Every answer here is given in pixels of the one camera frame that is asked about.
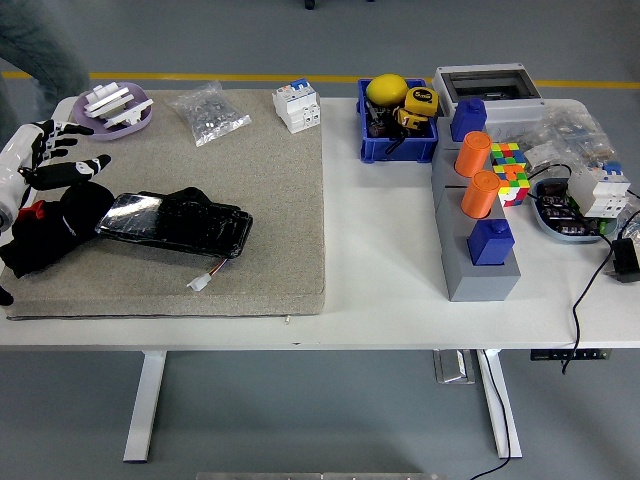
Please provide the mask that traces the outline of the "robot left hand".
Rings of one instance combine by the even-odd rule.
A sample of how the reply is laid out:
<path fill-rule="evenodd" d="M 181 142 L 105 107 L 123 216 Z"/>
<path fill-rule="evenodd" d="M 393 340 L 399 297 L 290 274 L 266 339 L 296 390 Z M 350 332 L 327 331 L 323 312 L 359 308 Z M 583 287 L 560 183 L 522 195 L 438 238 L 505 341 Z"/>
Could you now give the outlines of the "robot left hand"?
<path fill-rule="evenodd" d="M 1 201 L 20 207 L 28 189 L 38 191 L 69 187 L 92 179 L 111 162 L 102 154 L 88 160 L 55 163 L 93 130 L 53 119 L 24 124 L 1 151 Z"/>

